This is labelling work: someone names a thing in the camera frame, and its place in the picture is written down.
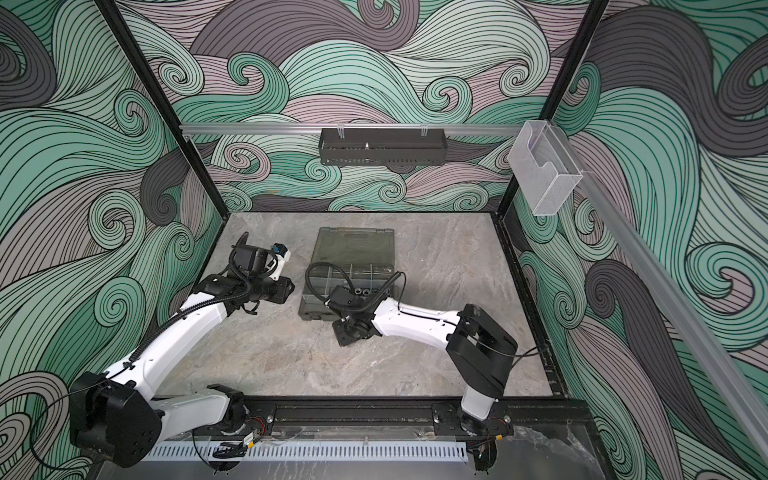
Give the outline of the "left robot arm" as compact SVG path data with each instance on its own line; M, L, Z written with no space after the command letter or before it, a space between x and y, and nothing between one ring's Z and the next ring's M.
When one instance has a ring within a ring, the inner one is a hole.
M131 467L156 444L197 428L243 433L249 419L242 392L213 384L197 393L156 400L164 379L232 310L214 292L191 294L183 316L168 322L145 349L105 372L77 378L69 401L72 445L120 467Z

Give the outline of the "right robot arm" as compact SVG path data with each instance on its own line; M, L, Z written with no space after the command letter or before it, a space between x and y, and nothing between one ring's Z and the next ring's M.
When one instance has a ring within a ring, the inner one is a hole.
M462 430L471 436L490 431L491 410L504 396L518 343L484 309L467 304L461 310L430 310L346 290L324 305L339 316L332 326L342 347L380 336L445 351L465 383L458 414Z

